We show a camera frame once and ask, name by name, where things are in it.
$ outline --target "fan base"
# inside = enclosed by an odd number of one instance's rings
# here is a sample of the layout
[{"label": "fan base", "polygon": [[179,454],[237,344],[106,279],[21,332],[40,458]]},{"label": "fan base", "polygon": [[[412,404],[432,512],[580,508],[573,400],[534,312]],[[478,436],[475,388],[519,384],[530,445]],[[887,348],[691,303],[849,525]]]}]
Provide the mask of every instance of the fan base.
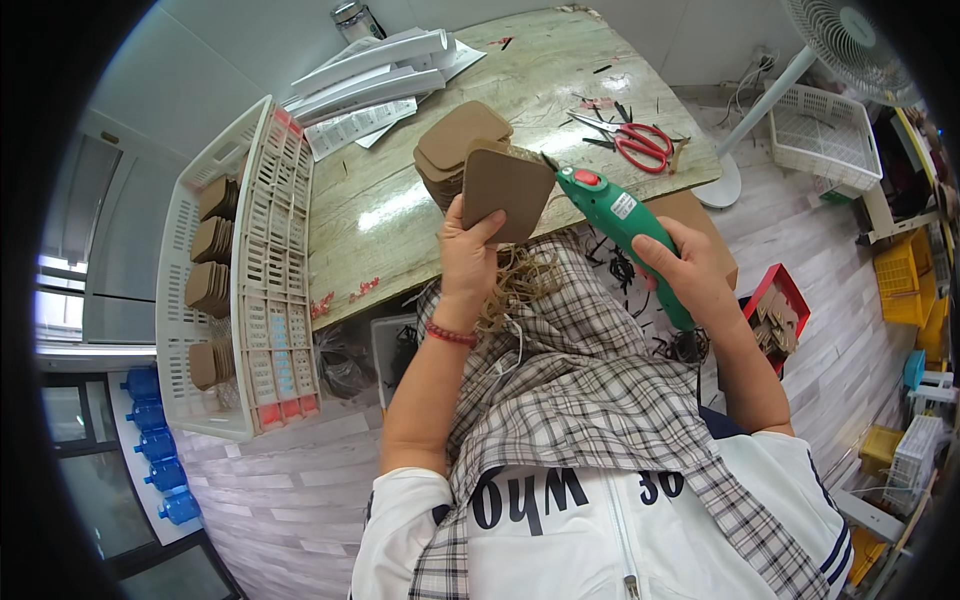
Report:
[{"label": "fan base", "polygon": [[723,167],[723,176],[719,180],[690,190],[700,204],[710,208],[726,208],[740,197],[740,168],[736,166],[733,156],[730,153],[721,156],[720,165]]}]

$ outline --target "forearm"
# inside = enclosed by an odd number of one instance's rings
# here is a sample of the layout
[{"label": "forearm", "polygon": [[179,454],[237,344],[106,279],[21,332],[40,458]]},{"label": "forearm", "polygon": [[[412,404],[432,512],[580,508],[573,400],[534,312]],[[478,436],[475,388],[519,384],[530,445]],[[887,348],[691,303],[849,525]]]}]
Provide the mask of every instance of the forearm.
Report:
[{"label": "forearm", "polygon": [[[433,321],[450,331],[473,330],[476,317],[441,299]],[[396,388],[383,424],[380,472],[423,467],[446,477],[446,438],[469,348],[425,336]]]},{"label": "forearm", "polygon": [[749,433],[766,429],[794,435],[783,386],[747,321],[737,319],[708,334],[723,377],[727,415]]}]

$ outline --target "zipper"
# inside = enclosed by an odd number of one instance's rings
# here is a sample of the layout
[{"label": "zipper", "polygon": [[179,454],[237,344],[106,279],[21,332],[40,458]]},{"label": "zipper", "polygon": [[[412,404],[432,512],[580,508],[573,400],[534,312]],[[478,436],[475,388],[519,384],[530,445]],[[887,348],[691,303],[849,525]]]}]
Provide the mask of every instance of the zipper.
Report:
[{"label": "zipper", "polygon": [[610,509],[613,532],[616,535],[617,545],[620,546],[620,559],[623,563],[623,585],[627,588],[627,597],[630,600],[639,600],[640,592],[636,587],[636,561],[634,560],[634,551],[630,547],[627,524],[623,520],[620,498],[616,494],[616,484],[605,469],[600,469],[600,479],[603,480],[604,492],[607,493],[607,507]]}]

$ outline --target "electric fan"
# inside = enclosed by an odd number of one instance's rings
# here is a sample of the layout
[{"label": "electric fan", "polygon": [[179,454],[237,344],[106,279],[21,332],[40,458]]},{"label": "electric fan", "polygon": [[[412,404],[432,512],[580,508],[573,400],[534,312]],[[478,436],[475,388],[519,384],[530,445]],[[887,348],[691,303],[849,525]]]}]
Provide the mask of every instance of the electric fan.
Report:
[{"label": "electric fan", "polygon": [[723,177],[693,188],[694,195],[707,206],[724,208],[739,198],[740,171],[730,156],[730,150],[816,59],[820,59],[845,84],[875,102],[907,107],[920,100],[920,93],[897,52],[855,3],[840,0],[781,2],[806,46],[717,146]]}]

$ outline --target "red bracelet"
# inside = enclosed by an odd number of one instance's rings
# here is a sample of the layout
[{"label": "red bracelet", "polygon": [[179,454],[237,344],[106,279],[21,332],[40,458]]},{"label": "red bracelet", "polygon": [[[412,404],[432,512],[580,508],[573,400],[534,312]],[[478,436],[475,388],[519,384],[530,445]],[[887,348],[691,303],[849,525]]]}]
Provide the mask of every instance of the red bracelet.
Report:
[{"label": "red bracelet", "polygon": [[464,335],[462,333],[447,331],[446,329],[437,326],[437,324],[433,322],[433,317],[430,317],[426,320],[426,332],[427,335],[437,338],[438,340],[444,340],[445,342],[463,344],[464,346],[469,346],[471,348],[477,345],[477,336],[475,333]]}]

